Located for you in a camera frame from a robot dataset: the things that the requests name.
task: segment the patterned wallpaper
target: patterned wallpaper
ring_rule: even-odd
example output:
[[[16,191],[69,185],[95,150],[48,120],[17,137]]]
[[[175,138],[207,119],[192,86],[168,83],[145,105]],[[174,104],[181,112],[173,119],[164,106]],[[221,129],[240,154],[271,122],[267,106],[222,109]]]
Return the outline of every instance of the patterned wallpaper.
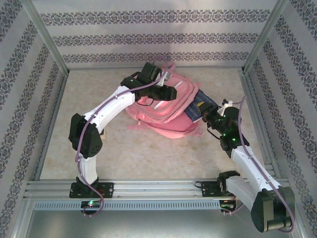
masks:
[[[18,0],[0,2],[0,238],[33,177],[64,76]]]
[[[317,237],[317,2],[291,0],[249,72],[281,173]]]
[[[35,0],[67,66],[242,66],[276,0]]]

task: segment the floor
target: floor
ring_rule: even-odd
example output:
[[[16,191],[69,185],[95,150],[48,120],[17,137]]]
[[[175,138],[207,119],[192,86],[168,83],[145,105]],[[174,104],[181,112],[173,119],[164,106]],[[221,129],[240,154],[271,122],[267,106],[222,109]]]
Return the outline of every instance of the floor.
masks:
[[[74,179],[75,152],[68,141],[70,119],[84,114],[111,95],[120,81],[140,69],[71,70],[41,179]],[[238,102],[244,93],[236,69],[177,68],[177,72],[201,83],[201,89],[217,103],[224,98]],[[216,178],[220,172],[237,170],[207,131],[200,137],[168,139],[152,130],[128,130],[136,121],[122,111],[106,126],[106,138],[97,157],[101,179]],[[242,131],[257,158],[263,162],[247,104],[242,111]]]
[[[259,233],[250,211],[224,216],[218,210],[104,211],[87,219],[79,211],[34,211],[28,238],[291,238]]]

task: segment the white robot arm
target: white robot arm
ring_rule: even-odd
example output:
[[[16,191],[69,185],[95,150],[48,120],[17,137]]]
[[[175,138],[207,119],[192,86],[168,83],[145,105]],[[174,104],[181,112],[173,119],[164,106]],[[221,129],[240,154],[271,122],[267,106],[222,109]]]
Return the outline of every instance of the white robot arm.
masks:
[[[76,162],[79,162],[77,178],[82,182],[83,188],[87,189],[86,184],[98,183],[96,156],[102,147],[100,133],[105,126],[142,96],[153,100],[174,100],[177,91],[173,87],[163,85],[169,77],[167,71],[162,72],[159,67],[146,63],[141,72],[125,78],[121,86],[99,106],[83,116],[75,114],[72,117],[69,140],[76,150]]]
[[[294,228],[295,196],[290,187],[282,187],[262,166],[247,139],[241,133],[241,112],[232,102],[219,108],[208,103],[199,105],[207,127],[217,130],[221,148],[242,169],[248,182],[236,171],[219,174],[214,188],[235,195],[251,211],[260,232]]]

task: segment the black bracket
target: black bracket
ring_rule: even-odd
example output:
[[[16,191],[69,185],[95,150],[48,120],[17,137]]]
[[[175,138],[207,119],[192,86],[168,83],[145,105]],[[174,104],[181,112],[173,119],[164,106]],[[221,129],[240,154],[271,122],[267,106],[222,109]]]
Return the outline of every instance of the black bracket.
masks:
[[[81,202],[80,204],[80,212],[83,214],[84,213],[84,210],[85,210],[85,214],[86,215],[92,215],[96,212],[95,209],[99,209],[101,206],[101,202],[100,201],[83,201]]]
[[[71,118],[70,122],[70,131],[69,131],[69,141],[72,143],[74,150],[78,149],[78,144],[80,140],[80,135],[82,130],[87,123],[87,120],[84,116],[76,113]],[[103,142],[100,138],[96,124],[89,124],[84,134],[84,138],[81,144],[80,153],[84,156],[85,159],[88,157],[95,156],[102,148]]]
[[[162,69],[148,62],[144,65],[141,72],[136,72],[131,76],[124,78],[120,85],[126,86],[130,89],[144,86],[154,82],[159,74],[162,74]],[[153,100],[172,101],[176,99],[177,95],[177,91],[174,87],[166,85],[153,85],[151,87],[135,91],[134,93],[136,101],[144,96],[148,96]]]
[[[237,171],[226,171],[219,174],[217,181],[201,182],[200,188],[202,189],[203,197],[234,197],[234,194],[227,191],[226,187],[226,179],[232,176],[240,176],[240,174]],[[236,205],[237,203],[235,199],[220,200],[220,206],[223,208],[221,211],[224,212],[234,211],[236,209]]]
[[[77,182],[73,182],[70,187],[70,198],[99,198],[99,195],[92,191],[87,185],[83,184],[79,178]],[[112,198],[114,183],[112,182],[99,182],[97,179],[91,186],[96,189],[103,198]]]
[[[282,195],[291,212],[295,214],[295,195],[290,187],[279,187],[278,192]],[[286,210],[280,198],[273,190],[262,189],[258,192],[251,209],[251,218],[259,232],[282,229],[294,226],[290,214]]]

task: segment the blue book cover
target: blue book cover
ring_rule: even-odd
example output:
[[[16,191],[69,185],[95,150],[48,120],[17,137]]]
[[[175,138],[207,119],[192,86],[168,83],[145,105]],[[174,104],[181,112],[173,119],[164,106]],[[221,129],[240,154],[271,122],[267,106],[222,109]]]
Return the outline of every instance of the blue book cover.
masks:
[[[210,97],[208,97],[202,90],[199,90],[192,103],[185,109],[185,113],[193,122],[197,122],[199,119],[202,118],[202,115],[197,106],[197,104],[200,102],[211,103],[217,106],[217,103],[215,103]]]

